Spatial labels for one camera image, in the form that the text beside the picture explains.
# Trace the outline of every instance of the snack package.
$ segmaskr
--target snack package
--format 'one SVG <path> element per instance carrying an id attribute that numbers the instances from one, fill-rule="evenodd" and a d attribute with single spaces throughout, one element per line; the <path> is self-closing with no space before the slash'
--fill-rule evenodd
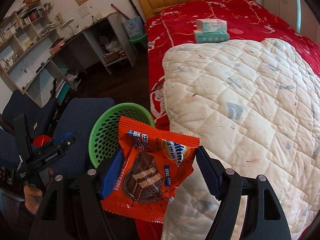
<path id="1" fill-rule="evenodd" d="M 177 187 L 192 172 L 199 138 L 159 131 L 122 116 L 119 143 L 125 158 L 104 210 L 151 222 L 164 221 L 164 213 Z"/>

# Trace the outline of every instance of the wooden floor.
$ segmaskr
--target wooden floor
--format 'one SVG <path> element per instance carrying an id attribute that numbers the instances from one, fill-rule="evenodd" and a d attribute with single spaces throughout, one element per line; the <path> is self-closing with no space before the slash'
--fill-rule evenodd
<path id="1" fill-rule="evenodd" d="M 132 67 L 127 61 L 124 65 L 116 63 L 112 75 L 101 63 L 87 68 L 73 97 L 78 98 L 113 98 L 116 104 L 136 103 L 150 111 L 148 57 L 140 54 Z"/>

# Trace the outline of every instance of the white quilted comforter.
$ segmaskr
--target white quilted comforter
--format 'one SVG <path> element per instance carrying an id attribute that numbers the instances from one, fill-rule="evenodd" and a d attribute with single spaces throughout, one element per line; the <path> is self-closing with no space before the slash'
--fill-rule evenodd
<path id="1" fill-rule="evenodd" d="M 163 59 L 171 131 L 197 136 L 241 176 L 265 174 L 298 239 L 320 208 L 320 79 L 278 39 L 182 44 Z M 162 240 L 203 240 L 219 202 L 196 161 L 167 208 Z M 242 198 L 232 239 L 239 239 Z"/>

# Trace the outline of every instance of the ovaltine logo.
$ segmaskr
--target ovaltine logo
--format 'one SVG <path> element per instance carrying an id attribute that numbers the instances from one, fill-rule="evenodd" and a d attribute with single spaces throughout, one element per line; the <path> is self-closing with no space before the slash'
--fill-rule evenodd
<path id="1" fill-rule="evenodd" d="M 177 163 L 178 167 L 182 163 L 183 158 L 187 157 L 190 153 L 190 147 L 167 140 L 162 140 L 161 147 L 168 159 Z"/>

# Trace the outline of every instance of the chocolate wafer image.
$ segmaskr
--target chocolate wafer image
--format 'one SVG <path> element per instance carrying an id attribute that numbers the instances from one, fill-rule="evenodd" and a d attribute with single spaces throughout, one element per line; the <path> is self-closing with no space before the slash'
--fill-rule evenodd
<path id="1" fill-rule="evenodd" d="M 162 199 L 163 180 L 164 177 L 158 171 L 155 158 L 146 152 L 140 152 L 124 178 L 123 192 L 140 204 L 157 202 Z"/>

